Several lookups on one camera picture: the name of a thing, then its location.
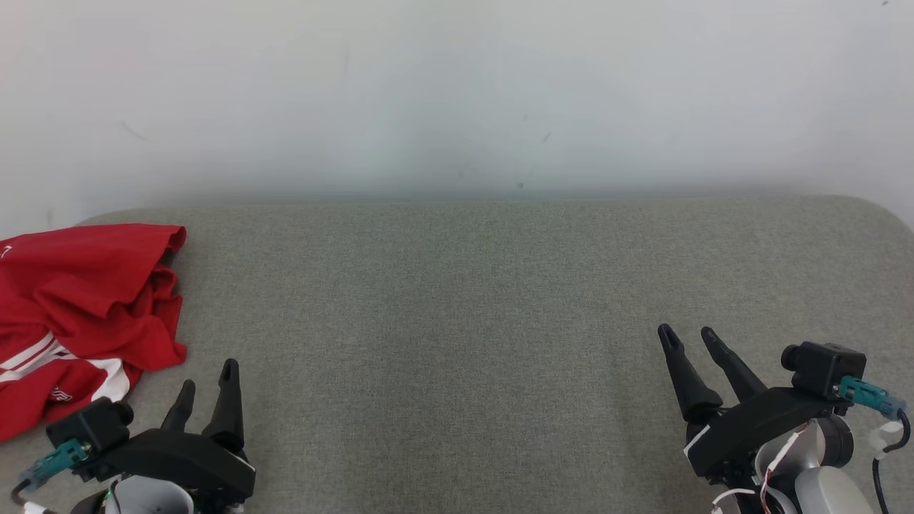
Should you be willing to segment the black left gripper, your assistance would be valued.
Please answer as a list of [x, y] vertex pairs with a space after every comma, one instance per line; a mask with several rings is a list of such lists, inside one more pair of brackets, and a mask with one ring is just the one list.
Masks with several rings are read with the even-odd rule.
[[191, 417], [196, 384], [185, 380], [161, 428], [145, 430], [86, 462], [86, 480], [99, 483], [115, 475], [146, 476], [189, 489], [212, 507], [246, 502], [253, 494], [256, 468], [245, 446], [239, 364], [226, 359], [218, 379], [209, 424], [202, 435], [184, 433]]

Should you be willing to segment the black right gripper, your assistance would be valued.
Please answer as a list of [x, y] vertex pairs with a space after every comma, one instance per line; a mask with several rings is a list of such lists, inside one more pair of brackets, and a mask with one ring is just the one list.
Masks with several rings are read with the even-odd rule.
[[721, 397], [706, 386], [672, 326], [659, 325], [658, 338], [683, 420], [686, 423], [712, 421], [685, 449], [685, 456], [697, 476], [720, 475], [725, 463], [744, 458], [764, 443], [809, 420], [827, 417], [835, 410], [848, 407], [846, 400], [823, 399], [797, 388], [767, 390], [766, 384], [710, 326], [703, 326], [700, 335], [711, 358], [724, 371], [735, 396], [743, 403], [718, 417], [723, 406]]

